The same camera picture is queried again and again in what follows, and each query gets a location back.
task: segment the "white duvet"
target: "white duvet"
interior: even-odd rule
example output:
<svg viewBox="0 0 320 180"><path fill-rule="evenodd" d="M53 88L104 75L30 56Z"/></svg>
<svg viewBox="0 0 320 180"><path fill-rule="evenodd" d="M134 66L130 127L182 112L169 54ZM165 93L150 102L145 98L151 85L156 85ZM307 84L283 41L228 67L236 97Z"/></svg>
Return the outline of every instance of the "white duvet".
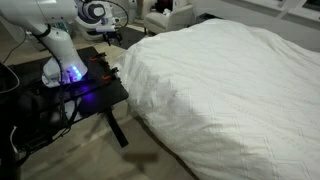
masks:
<svg viewBox="0 0 320 180"><path fill-rule="evenodd" d="M116 65L130 105L200 178L320 179L320 54L210 20Z"/></svg>

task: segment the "mattress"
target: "mattress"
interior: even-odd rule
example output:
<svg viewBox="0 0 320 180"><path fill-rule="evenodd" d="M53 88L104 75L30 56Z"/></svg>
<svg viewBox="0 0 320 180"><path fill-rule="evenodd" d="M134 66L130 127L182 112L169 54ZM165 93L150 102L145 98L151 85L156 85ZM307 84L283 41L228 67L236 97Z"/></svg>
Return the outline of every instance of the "mattress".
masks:
<svg viewBox="0 0 320 180"><path fill-rule="evenodd" d="M209 20L145 38L115 64L129 104L211 179L320 179L320 54Z"/></svg>

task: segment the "table leg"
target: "table leg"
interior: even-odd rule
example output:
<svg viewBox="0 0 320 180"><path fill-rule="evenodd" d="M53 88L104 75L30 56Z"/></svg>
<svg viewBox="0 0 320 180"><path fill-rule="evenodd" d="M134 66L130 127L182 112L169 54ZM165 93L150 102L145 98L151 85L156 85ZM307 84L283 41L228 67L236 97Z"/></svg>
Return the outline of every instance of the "table leg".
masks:
<svg viewBox="0 0 320 180"><path fill-rule="evenodd" d="M107 120L108 123L114 133L114 135L116 136L117 140L119 141L119 144L122 148L126 147L129 142L127 140L127 138L125 137L125 135L123 134L122 130L120 129L116 119L114 118L113 114L112 114L112 109L107 109L105 112L106 116L107 116Z"/></svg>

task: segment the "furniture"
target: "furniture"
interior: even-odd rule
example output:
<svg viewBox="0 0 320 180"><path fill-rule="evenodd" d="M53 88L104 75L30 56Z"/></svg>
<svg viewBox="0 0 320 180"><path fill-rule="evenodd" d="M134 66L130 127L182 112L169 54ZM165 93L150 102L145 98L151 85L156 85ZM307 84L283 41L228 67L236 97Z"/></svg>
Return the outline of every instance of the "furniture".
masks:
<svg viewBox="0 0 320 180"><path fill-rule="evenodd" d="M192 18L193 5L189 3L181 4L181 7L174 9L169 17L159 12L151 12L144 18L145 32L147 29L156 34L180 30L188 27L192 23Z"/></svg>
<svg viewBox="0 0 320 180"><path fill-rule="evenodd" d="M320 179L320 54L213 19L116 64L128 102L203 180Z"/></svg>
<svg viewBox="0 0 320 180"><path fill-rule="evenodd" d="M209 13L204 13L204 14L201 14L200 16L198 16L196 18L196 24L201 24L201 23L203 23L203 22L205 22L205 21L207 21L209 19L215 19L215 18L222 19L222 18L217 17L215 15L212 15L212 14L209 14Z"/></svg>
<svg viewBox="0 0 320 180"><path fill-rule="evenodd" d="M112 106L128 97L127 91L115 76L116 69L110 69L102 54L93 48L78 51L88 67L82 82L65 85L64 107L68 121L59 121L60 88L44 87L41 81L42 67L49 58L36 60L10 68L20 79L21 87L0 101L0 147L1 179L15 179L16 172L28 156L53 143L60 130L70 130L72 124L93 114L105 113L110 127L120 145L128 141L112 115ZM15 161L12 142L18 150L26 151L26 158Z"/></svg>
<svg viewBox="0 0 320 180"><path fill-rule="evenodd" d="M152 7L157 3L157 0L143 0L142 10L141 10L141 19L144 20L151 12Z"/></svg>

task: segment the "carpet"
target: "carpet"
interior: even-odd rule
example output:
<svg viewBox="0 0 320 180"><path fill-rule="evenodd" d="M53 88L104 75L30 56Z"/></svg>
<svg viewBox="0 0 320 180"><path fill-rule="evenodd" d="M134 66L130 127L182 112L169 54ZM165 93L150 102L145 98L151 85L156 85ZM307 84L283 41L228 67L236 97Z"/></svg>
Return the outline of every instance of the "carpet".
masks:
<svg viewBox="0 0 320 180"><path fill-rule="evenodd" d="M120 32L122 34L121 46L117 41L113 42L112 44L123 49L129 49L132 45L139 42L146 36L143 32L129 27L121 28Z"/></svg>

